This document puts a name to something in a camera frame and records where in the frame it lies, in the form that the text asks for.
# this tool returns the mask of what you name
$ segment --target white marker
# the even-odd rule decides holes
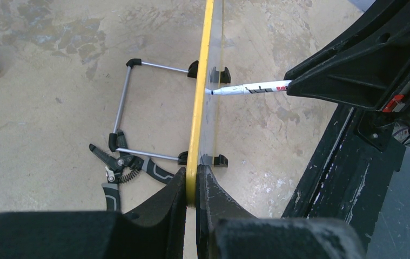
[[[254,83],[245,85],[236,85],[222,87],[211,91],[212,95],[217,96],[231,96],[236,94],[251,94],[251,93],[271,93],[287,91],[287,87],[292,80],[274,81],[265,83]]]

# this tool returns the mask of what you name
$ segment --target stained floor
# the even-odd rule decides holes
[[[106,147],[125,78],[142,58],[186,69],[198,59],[205,1],[0,0],[0,212],[102,210]],[[224,65],[232,84],[281,80],[348,28],[348,1],[225,3]],[[129,146],[175,156],[187,150],[195,82],[136,67],[122,123]],[[220,99],[219,183],[258,217],[278,218],[335,109],[279,94]],[[155,160],[176,172],[173,162]],[[146,174],[123,186],[128,211],[162,188]],[[189,209],[185,258],[195,257]]]

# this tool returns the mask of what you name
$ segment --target black plastic bracket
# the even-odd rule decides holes
[[[197,172],[198,258],[364,258],[354,230],[343,221],[258,219],[222,189],[209,166],[198,166]],[[1,213],[0,258],[182,259],[185,173],[181,168],[168,185],[124,215]]]
[[[356,128],[356,134],[363,140],[385,151],[392,138],[395,122],[379,112],[364,112]]]
[[[197,73],[198,73],[198,60],[195,60],[189,66],[187,77],[197,78]],[[227,67],[224,67],[224,70],[219,72],[216,70],[216,67],[214,67],[214,72],[213,74],[211,74],[210,80],[213,83],[219,83],[220,81],[222,84],[230,84],[231,82],[230,71],[228,70]]]
[[[362,119],[369,120],[364,113],[338,105],[282,217],[344,220],[367,248],[405,146],[395,138],[383,152],[370,145],[357,129]]]
[[[141,63],[140,58],[132,58],[126,64],[126,66],[129,66],[130,68],[133,68],[133,66],[141,66],[141,65],[142,63]]]
[[[375,1],[335,40],[286,72],[284,80],[293,80],[289,96],[369,111],[385,109],[396,95],[410,102],[410,0]]]

